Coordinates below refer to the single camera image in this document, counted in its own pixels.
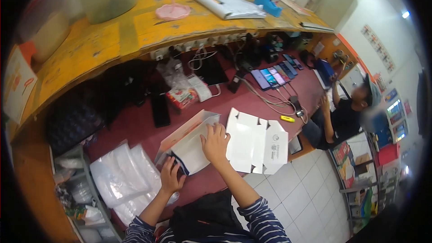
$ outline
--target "white wall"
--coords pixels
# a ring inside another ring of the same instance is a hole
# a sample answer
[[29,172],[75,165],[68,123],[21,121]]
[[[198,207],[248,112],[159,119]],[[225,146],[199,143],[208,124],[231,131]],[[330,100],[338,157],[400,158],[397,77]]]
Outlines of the white wall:
[[[389,52],[395,70],[389,74],[361,29],[368,24]],[[401,152],[419,140],[416,118],[417,82],[421,64],[414,50],[415,37],[388,0],[359,0],[358,6],[348,19],[340,34],[348,41],[369,69],[370,73],[381,72],[386,81],[392,81],[387,88],[396,88],[402,100],[409,100],[412,114],[408,118],[409,135],[402,139]]]

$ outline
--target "smartphone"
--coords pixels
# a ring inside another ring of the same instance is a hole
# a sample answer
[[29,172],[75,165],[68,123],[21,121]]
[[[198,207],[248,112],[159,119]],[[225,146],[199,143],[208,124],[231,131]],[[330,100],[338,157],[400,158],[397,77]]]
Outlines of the smartphone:
[[289,79],[294,79],[295,75],[289,70],[289,68],[285,65],[284,62],[279,63],[279,66],[283,69],[283,71],[286,73],[286,75],[289,77]]
[[277,72],[277,70],[274,67],[268,67],[267,69],[269,70],[270,74],[273,75],[273,77],[276,79],[276,82],[279,85],[286,84],[285,80],[282,78],[282,76]]
[[260,70],[261,74],[266,78],[267,82],[270,84],[271,88],[279,88],[279,84],[276,79],[271,75],[268,69]]
[[281,66],[279,66],[279,65],[274,65],[273,66],[276,70],[277,70],[277,72],[280,74],[280,76],[282,76],[282,78],[285,80],[285,82],[289,82],[289,81],[291,81],[291,79],[288,77],[288,75],[286,75],[286,73],[284,72],[284,70],[281,68]]
[[285,59],[291,64],[293,67],[297,67],[294,60],[289,55],[284,55]]
[[262,75],[259,70],[251,71],[252,76],[255,78],[256,82],[260,85],[263,91],[271,89],[270,84],[267,82],[266,78]]
[[296,70],[293,68],[293,66],[291,66],[291,64],[288,63],[288,61],[284,61],[286,67],[290,70],[290,72],[292,72],[294,75],[297,75],[298,73],[296,72]]
[[291,59],[294,61],[294,63],[295,63],[295,66],[299,69],[299,70],[302,70],[303,69],[303,66],[300,64],[300,62],[297,60],[297,58],[295,58],[295,56],[289,56],[289,57],[291,57]]
[[151,98],[153,121],[155,127],[165,127],[171,124],[168,113],[168,104],[166,102],[165,93],[153,96]]

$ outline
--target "hand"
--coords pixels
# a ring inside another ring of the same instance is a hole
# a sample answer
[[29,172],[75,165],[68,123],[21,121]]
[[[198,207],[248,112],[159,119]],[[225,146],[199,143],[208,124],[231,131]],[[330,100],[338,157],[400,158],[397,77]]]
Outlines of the hand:
[[169,196],[171,196],[174,192],[179,191],[183,187],[184,181],[186,179],[186,175],[182,175],[180,179],[177,180],[177,171],[180,167],[180,164],[177,163],[173,168],[172,166],[175,159],[176,158],[174,157],[168,157],[161,171],[162,187],[160,192],[163,192]]
[[222,124],[215,123],[214,126],[215,128],[207,124],[207,139],[203,135],[200,135],[200,138],[204,155],[216,167],[227,162],[226,147],[231,135],[225,133],[225,127]]
[[324,95],[321,98],[321,110],[324,114],[330,113],[330,103],[328,102],[327,95]]

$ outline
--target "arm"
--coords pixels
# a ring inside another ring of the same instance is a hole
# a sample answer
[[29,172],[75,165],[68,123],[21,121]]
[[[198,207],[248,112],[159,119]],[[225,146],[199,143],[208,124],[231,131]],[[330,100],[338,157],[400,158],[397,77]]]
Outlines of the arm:
[[230,134],[225,134],[225,127],[219,123],[207,125],[207,139],[200,135],[202,150],[213,164],[239,204],[239,213],[249,222],[251,234],[260,243],[289,243],[282,224],[267,206],[267,201],[232,168],[226,159],[226,147]]
[[323,115],[324,115],[325,139],[327,143],[332,144],[334,142],[333,141],[334,130],[333,130],[333,126],[331,125],[330,104],[328,103],[327,95],[324,95],[321,99],[321,110],[323,111]]
[[155,225],[171,195],[183,187],[186,179],[186,176],[183,175],[177,181],[177,171],[180,164],[176,164],[172,168],[174,160],[175,158],[168,157],[165,161],[161,171],[161,189],[143,212],[139,214],[139,218],[135,217],[132,223],[129,224],[123,243],[152,243],[155,241],[153,235]]

